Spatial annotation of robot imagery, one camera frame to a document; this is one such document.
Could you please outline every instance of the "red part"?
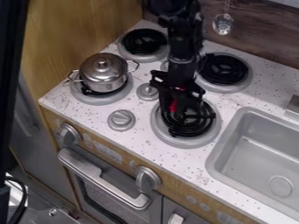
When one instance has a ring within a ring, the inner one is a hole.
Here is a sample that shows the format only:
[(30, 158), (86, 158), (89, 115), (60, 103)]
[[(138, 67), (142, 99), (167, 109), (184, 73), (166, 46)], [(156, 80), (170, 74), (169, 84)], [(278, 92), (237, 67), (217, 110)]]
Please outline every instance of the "red part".
[(176, 112), (176, 111), (177, 111), (177, 99), (173, 99), (170, 105), (170, 112)]

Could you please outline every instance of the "stove knob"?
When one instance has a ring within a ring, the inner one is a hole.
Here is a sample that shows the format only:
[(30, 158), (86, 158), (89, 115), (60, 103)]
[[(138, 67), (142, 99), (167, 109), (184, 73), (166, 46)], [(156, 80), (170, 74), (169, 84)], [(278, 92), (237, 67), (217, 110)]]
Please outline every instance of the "stove knob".
[(150, 86), (149, 83), (144, 83), (138, 87), (137, 96), (141, 100), (152, 102), (159, 98), (159, 92), (155, 87)]
[(71, 146), (79, 144), (82, 141), (82, 137), (78, 130), (64, 122), (60, 125), (59, 141), (65, 146)]
[(116, 110), (108, 117), (108, 126), (120, 132), (132, 129), (135, 123), (134, 114), (126, 109)]
[(161, 187), (161, 179), (150, 168), (138, 166), (136, 168), (136, 173), (136, 185), (141, 193), (149, 193), (151, 190), (156, 190)]

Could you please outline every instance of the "sink drain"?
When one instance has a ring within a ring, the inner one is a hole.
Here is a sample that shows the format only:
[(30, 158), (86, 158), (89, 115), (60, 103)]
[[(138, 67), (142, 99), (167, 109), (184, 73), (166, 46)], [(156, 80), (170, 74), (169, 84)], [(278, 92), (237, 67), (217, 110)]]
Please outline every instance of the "sink drain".
[(293, 192), (292, 183), (284, 177), (271, 178), (270, 188), (273, 194), (280, 197), (288, 197)]

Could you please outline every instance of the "sink basin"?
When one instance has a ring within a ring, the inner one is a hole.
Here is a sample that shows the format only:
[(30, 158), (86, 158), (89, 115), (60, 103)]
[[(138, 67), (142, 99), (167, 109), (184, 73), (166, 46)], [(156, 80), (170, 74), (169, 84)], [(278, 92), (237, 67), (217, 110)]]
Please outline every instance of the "sink basin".
[(243, 108), (205, 166), (218, 181), (299, 220), (299, 126)]

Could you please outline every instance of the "play kitchen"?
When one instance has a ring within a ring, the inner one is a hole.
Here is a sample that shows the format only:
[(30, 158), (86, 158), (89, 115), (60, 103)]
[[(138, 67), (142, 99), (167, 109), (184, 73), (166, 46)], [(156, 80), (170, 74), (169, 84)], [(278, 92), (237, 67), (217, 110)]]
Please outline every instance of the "play kitchen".
[(183, 119), (152, 73), (167, 70), (165, 41), (143, 20), (39, 100), (81, 209), (103, 223), (297, 223), (298, 71), (206, 41), (207, 92)]

